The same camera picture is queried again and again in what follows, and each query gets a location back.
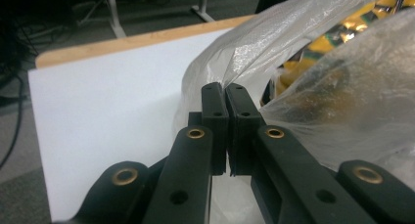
cable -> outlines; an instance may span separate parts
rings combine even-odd
[[[20,23],[18,22],[18,19],[14,19],[15,23],[18,25],[18,28],[21,29],[21,31],[23,32],[24,37],[26,38],[28,44],[30,45],[30,47],[33,49],[34,53],[36,54],[36,56],[39,55],[39,53],[37,52],[36,48],[34,48],[33,44],[31,43],[30,39],[28,38],[27,34],[25,33],[23,27],[20,25]]]
[[[16,129],[15,129],[15,134],[13,135],[12,144],[10,145],[8,152],[6,153],[6,155],[3,157],[3,159],[0,162],[0,170],[3,168],[4,164],[7,162],[10,155],[12,154],[12,151],[15,148],[16,142],[18,141],[19,131],[21,130],[22,113],[23,113],[23,81],[17,74],[16,74],[16,79],[20,83],[19,103],[18,103],[18,119],[17,119],[17,122],[16,122]]]

plastic bag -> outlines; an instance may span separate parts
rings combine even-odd
[[[259,111],[324,165],[364,159],[415,190],[415,9],[375,22]]]
[[[193,61],[182,81],[174,134],[187,125],[188,113],[201,110],[201,88],[244,85],[259,99],[274,69],[305,44],[373,0],[290,0],[276,5],[216,39]],[[214,177],[210,223],[264,223],[249,178]]]

yellow object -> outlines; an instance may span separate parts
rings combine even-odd
[[[278,79],[270,81],[268,88],[272,89],[265,91],[269,96],[263,96],[262,102],[266,104],[264,99],[273,99],[279,96],[326,53],[353,39],[373,21],[383,19],[406,7],[414,6],[415,0],[377,0],[360,8],[306,45],[300,55],[296,54],[286,61],[283,64],[284,73]]]

floor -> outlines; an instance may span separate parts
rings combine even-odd
[[[118,1],[120,22],[127,36],[169,29],[203,21],[190,8],[199,0],[128,0]],[[207,12],[215,20],[251,15],[258,0],[208,0]],[[75,29],[58,27],[47,36],[33,40],[42,53],[49,50],[115,39],[108,23],[109,10],[100,5],[87,22]],[[0,223],[49,223],[49,209],[42,164],[36,137],[34,115],[30,103],[27,71],[35,68],[35,57],[22,61],[20,77],[24,83],[22,124],[13,152],[0,170]],[[0,96],[17,96],[19,82],[13,80],[0,89]],[[0,157],[7,153],[15,132],[18,106],[0,109]]]

